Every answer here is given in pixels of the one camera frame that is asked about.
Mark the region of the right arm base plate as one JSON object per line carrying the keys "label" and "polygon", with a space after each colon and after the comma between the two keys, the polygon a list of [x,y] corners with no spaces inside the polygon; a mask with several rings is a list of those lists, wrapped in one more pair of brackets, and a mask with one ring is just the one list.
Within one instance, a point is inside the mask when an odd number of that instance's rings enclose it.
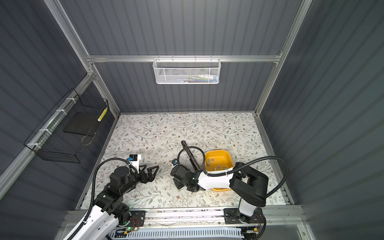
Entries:
{"label": "right arm base plate", "polygon": [[223,210],[225,223],[227,225],[235,224],[265,224],[266,218],[263,214],[263,211],[260,207],[256,207],[254,213],[251,216],[241,214],[239,209],[236,208],[226,208]]}

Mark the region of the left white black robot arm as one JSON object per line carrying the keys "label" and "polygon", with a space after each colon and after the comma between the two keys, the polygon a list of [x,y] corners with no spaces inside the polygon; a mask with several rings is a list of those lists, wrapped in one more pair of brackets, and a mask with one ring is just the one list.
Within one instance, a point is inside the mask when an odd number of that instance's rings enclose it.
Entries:
{"label": "left white black robot arm", "polygon": [[109,233],[119,228],[124,234],[137,230],[144,224],[144,211],[131,213],[123,203],[124,194],[136,188],[138,183],[155,179],[159,166],[136,169],[133,166],[118,167],[110,175],[110,182],[93,198],[90,208],[77,225],[64,237],[65,240],[110,239]]}

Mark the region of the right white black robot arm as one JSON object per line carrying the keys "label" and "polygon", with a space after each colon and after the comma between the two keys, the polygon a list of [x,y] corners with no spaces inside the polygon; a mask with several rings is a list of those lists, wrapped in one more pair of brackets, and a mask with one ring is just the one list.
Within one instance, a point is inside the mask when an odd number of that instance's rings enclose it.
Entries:
{"label": "right white black robot arm", "polygon": [[218,174],[206,174],[202,170],[191,172],[176,159],[172,165],[171,176],[177,189],[185,187],[187,191],[196,193],[223,188],[231,189],[239,195],[241,199],[235,216],[242,223],[249,223],[255,210],[266,206],[269,178],[244,163],[237,163],[234,168]]}

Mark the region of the yellow plastic tray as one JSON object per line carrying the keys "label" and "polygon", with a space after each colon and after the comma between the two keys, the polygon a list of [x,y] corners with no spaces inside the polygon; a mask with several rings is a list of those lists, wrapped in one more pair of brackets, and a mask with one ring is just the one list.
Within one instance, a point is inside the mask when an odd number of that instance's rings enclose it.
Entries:
{"label": "yellow plastic tray", "polygon": [[220,174],[224,173],[221,177],[209,177],[202,176],[203,181],[202,187],[204,189],[211,189],[215,192],[223,192],[230,191],[230,180],[233,177],[233,174],[229,174],[228,172],[234,168],[234,164],[229,152],[225,150],[214,150],[205,153],[205,163],[204,167],[207,173]]}

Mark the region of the black stapler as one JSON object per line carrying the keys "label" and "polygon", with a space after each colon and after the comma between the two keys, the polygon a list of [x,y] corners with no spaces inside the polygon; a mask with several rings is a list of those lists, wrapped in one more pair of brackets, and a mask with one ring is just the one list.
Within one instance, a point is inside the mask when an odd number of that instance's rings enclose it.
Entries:
{"label": "black stapler", "polygon": [[198,162],[197,162],[195,156],[193,155],[193,153],[191,152],[191,150],[188,149],[188,145],[187,145],[186,141],[181,141],[181,144],[182,144],[183,149],[185,149],[184,152],[186,152],[186,154],[188,155],[188,157],[189,157],[189,161],[190,161],[192,167],[194,168],[194,170],[195,170],[195,171],[196,171],[196,170],[201,170],[201,167],[200,167],[200,165],[198,164]]}

